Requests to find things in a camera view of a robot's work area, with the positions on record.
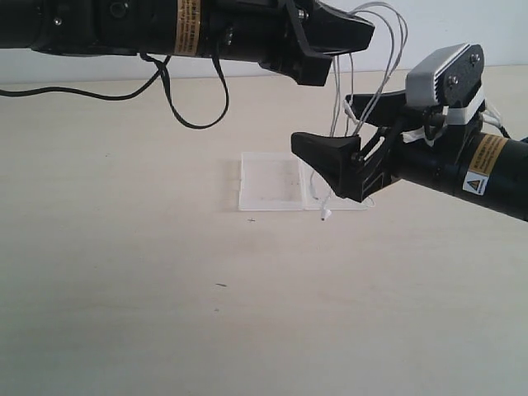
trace wall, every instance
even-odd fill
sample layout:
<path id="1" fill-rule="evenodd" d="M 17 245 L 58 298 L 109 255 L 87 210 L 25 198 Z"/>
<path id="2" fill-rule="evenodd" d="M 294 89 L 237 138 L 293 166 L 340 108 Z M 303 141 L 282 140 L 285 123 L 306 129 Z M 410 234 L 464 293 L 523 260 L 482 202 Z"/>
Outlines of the wall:
<path id="1" fill-rule="evenodd" d="M 350 0 L 328 2 L 343 9 L 361 3 Z M 526 0 L 503 0 L 500 3 L 486 0 L 392 0 L 391 3 L 407 18 L 410 28 L 402 68 L 411 68 L 436 48 L 460 42 L 482 44 L 487 63 L 491 65 L 528 64 L 528 51 L 521 43 L 528 36 Z M 371 48 L 357 55 L 358 68 L 384 68 L 388 50 L 388 33 L 379 25 Z M 146 78 L 153 73 L 153 66 L 140 59 L 56 59 L 29 50 L 0 51 L 0 65 L 0 83 L 131 79 Z M 263 74 L 255 64 L 225 62 L 224 68 L 230 76 Z M 215 75 L 206 59 L 174 59 L 171 72 L 174 77 Z"/>

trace black robotic arm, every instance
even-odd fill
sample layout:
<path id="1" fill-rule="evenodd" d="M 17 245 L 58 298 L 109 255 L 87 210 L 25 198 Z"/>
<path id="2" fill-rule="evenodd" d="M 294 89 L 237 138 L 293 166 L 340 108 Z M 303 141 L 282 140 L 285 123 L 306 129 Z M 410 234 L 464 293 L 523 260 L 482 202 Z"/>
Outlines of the black robotic arm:
<path id="1" fill-rule="evenodd" d="M 158 73 L 143 88 L 115 100 L 133 97 L 161 77 L 171 103 L 168 58 L 147 54 L 212 58 L 223 83 L 219 60 L 233 59 L 322 86 L 332 57 L 367 49 L 373 33 L 367 20 L 318 0 L 0 0 L 0 49 L 141 54 L 156 64 Z M 359 135 L 297 133 L 292 151 L 344 198 L 363 201 L 403 178 L 527 221 L 528 144 L 482 133 L 483 66 L 478 45 L 440 49 L 408 75 L 405 91 L 380 98 L 366 120 L 378 127 L 367 144 Z M 59 88 L 31 94 L 53 91 L 78 93 Z M 371 98 L 349 98 L 358 118 Z M 196 127 L 171 107 L 180 122 Z"/>

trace table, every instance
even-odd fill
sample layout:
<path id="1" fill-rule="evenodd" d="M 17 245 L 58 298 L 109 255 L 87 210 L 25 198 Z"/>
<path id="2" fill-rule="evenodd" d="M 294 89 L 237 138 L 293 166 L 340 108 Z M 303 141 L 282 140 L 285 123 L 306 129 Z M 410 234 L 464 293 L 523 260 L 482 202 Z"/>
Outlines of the table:
<path id="1" fill-rule="evenodd" d="M 528 67 L 484 84 L 525 137 Z M 526 224 L 404 181 L 328 222 L 237 212 L 240 153 L 326 134 L 333 92 L 229 87 L 205 131 L 159 85 L 0 101 L 0 394 L 528 394 Z M 221 111 L 215 79 L 173 90 L 189 120 Z"/>

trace yellow label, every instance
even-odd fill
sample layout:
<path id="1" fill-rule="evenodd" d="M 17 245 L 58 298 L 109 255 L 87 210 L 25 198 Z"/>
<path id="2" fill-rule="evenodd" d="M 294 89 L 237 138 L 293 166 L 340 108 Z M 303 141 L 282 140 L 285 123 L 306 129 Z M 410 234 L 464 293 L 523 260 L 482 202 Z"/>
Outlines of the yellow label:
<path id="1" fill-rule="evenodd" d="M 200 38 L 201 0 L 177 1 L 178 13 L 174 54 L 195 56 Z"/>
<path id="2" fill-rule="evenodd" d="M 504 149 L 507 141 L 507 139 L 501 136 L 485 134 L 478 145 L 477 151 L 475 151 L 471 164 L 469 165 L 469 170 L 484 176 L 491 175 L 497 158 L 502 149 Z"/>

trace transparent plastic case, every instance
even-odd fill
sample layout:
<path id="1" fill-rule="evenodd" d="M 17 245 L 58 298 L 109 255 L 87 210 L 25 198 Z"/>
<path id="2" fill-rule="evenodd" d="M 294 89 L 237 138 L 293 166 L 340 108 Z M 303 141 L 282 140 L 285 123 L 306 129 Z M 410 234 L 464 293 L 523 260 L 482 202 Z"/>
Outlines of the transparent plastic case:
<path id="1" fill-rule="evenodd" d="M 238 208 L 246 211 L 366 210 L 343 200 L 312 168 L 291 153 L 242 153 Z"/>

